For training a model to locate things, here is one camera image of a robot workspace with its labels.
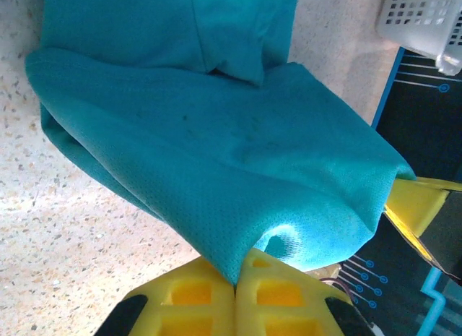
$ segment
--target teal cloth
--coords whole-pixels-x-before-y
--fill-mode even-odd
[[[350,257],[394,179],[414,178],[285,64],[295,0],[263,1],[45,0],[42,48],[26,60],[52,143],[232,283],[252,246],[301,270]]]

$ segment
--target speckled floor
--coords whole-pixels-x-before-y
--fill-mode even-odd
[[[291,60],[371,122],[396,46],[381,0],[299,0]],[[91,335],[125,293],[197,253],[67,161],[40,131],[24,57],[43,0],[0,0],[0,335]]]

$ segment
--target blue circle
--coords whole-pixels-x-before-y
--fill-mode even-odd
[[[440,92],[448,92],[450,89],[450,85],[448,83],[443,83],[441,86],[438,87]]]

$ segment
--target white plastic basket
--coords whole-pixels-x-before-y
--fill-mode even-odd
[[[377,31],[434,59],[443,74],[462,69],[462,0],[385,0]]]

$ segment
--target teal towel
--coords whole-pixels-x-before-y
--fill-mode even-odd
[[[232,283],[252,246],[301,270],[348,258],[373,236],[394,179],[414,174],[284,63],[295,0],[207,1],[45,0],[43,47],[26,61],[44,132]],[[258,11],[255,29],[233,7]],[[229,35],[214,39],[220,24]]]

